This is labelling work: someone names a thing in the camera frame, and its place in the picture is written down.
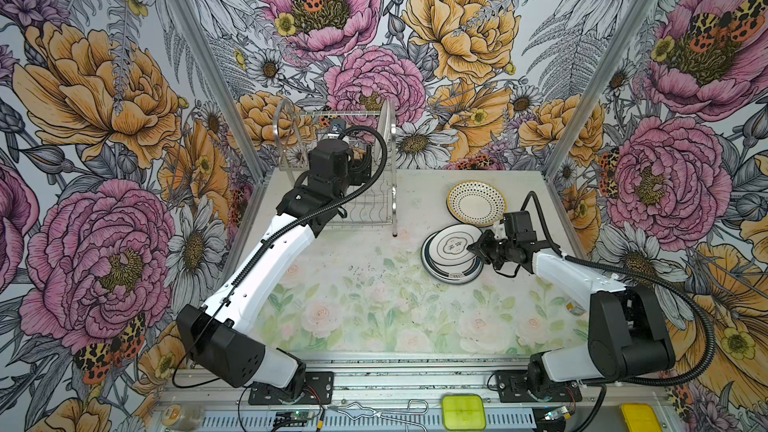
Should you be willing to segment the yellow rimmed white plate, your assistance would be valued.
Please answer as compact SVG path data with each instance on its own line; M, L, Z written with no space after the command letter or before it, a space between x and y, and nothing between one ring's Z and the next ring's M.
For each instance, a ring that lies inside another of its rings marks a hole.
M446 197L446 206L456 220L477 227L491 226L507 212L503 194L481 181L465 181L452 187Z

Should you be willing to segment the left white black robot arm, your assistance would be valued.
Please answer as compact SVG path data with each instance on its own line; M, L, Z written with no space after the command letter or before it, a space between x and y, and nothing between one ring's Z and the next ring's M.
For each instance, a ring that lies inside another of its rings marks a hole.
M294 355L252 338L261 309L297 257L345 205L383 175L387 144L375 129L355 125L319 141L303 172L246 261L204 303L185 305L176 325L190 360L234 388L265 387L294 402L306 389L306 365Z

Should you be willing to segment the chrome wire dish rack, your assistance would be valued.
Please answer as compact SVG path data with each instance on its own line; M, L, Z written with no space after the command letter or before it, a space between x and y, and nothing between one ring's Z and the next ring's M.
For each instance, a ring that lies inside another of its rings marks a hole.
M291 187L309 191L301 215L335 200L331 228L387 228L396 236L396 108L306 111L278 101L271 125L278 169Z

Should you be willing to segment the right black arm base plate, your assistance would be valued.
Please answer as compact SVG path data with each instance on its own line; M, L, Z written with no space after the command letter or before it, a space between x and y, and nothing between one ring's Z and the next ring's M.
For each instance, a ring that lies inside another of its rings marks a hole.
M497 370L488 383L502 403L578 403L576 382L553 382L546 375L529 378L523 370Z

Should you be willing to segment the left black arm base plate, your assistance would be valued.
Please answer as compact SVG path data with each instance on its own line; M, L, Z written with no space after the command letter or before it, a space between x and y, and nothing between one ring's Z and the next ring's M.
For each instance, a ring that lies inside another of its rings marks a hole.
M304 375L301 386L286 389L254 383L249 389L247 403L252 406L330 405L335 374L330 371L310 371Z

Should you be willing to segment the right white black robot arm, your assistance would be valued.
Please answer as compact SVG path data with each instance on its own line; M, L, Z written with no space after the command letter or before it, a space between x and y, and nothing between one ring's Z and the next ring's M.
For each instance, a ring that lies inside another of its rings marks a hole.
M546 399L578 381L623 382L674 365L675 354L653 290L628 286L583 265L546 234L540 240L530 214L514 212L501 221L503 235L481 233L467 250L496 272L513 263L564 292L588 314L586 343L531 356L527 392Z

